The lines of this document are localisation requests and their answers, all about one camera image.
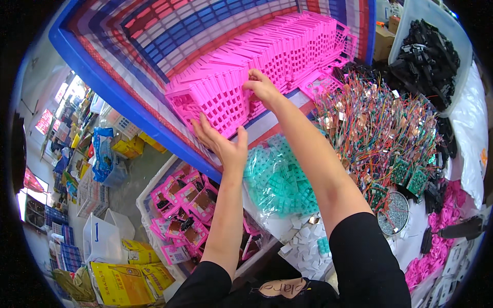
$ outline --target concrete floor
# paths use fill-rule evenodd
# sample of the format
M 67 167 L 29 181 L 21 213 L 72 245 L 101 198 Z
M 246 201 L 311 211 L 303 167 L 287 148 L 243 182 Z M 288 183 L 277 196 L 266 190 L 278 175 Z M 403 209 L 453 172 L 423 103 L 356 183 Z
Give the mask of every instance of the concrete floor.
M 146 143 L 142 155 L 127 161 L 127 180 L 119 188 L 109 189 L 109 208 L 128 216 L 135 228 L 135 240 L 149 242 L 136 199 L 171 156 L 170 151 L 163 154 Z

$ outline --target black sleeve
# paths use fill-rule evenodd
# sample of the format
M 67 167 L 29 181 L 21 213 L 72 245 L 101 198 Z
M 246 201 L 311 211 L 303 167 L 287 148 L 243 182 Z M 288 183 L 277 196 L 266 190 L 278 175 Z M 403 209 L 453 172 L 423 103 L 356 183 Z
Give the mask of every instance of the black sleeve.
M 370 213 L 341 221 L 329 240 L 344 307 L 411 307 L 404 273 Z
M 197 265 L 175 295 L 166 303 L 166 308 L 212 307 L 225 298 L 231 290 L 228 272 L 216 263 L 204 261 Z

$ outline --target teal plastic part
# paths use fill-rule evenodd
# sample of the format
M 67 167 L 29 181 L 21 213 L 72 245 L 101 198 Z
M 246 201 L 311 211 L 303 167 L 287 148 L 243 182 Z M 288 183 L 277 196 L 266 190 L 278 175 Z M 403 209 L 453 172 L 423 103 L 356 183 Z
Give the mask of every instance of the teal plastic part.
M 321 239 L 318 239 L 317 244 L 318 244 L 318 251 L 320 252 L 321 255 L 327 254 L 330 252 L 329 240 L 327 239 L 327 237 L 323 237 Z
M 277 134 L 248 152 L 244 181 L 259 210 L 279 216 L 313 214 L 317 199 L 286 139 Z

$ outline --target forearm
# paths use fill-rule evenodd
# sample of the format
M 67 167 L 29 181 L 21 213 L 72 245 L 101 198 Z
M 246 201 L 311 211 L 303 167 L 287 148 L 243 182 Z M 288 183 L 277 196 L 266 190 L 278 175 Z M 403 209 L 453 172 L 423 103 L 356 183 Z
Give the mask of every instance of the forearm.
M 273 112 L 313 187 L 327 234 L 342 219 L 357 212 L 371 212 L 330 143 L 293 103 L 285 97 L 278 100 Z
M 243 236 L 243 170 L 225 171 L 202 261 L 223 267 L 233 279 Z

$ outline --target white wall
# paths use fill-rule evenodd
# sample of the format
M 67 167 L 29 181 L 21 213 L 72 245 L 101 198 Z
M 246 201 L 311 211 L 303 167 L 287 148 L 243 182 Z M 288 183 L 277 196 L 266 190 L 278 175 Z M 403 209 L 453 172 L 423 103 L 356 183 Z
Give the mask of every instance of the white wall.
M 33 253 L 36 264 L 44 274 L 49 274 L 51 265 L 48 236 L 42 233 L 38 234 L 36 230 L 25 224 L 23 225 L 23 229 L 24 236 L 28 242 L 29 249 Z
M 60 86 L 70 72 L 67 63 L 60 57 L 48 39 L 49 29 L 67 3 L 62 5 L 47 25 L 39 41 L 26 54 L 28 65 L 24 76 L 21 78 L 20 98 L 22 98 L 28 108 L 23 102 L 19 102 L 16 110 L 24 118 L 27 166 L 37 177 L 49 184 L 50 192 L 53 192 L 54 185 L 53 166 L 45 160 L 40 161 L 41 145 L 45 136 L 35 128 L 35 125 L 45 109 L 56 111 L 58 108 L 58 104 L 54 99 Z

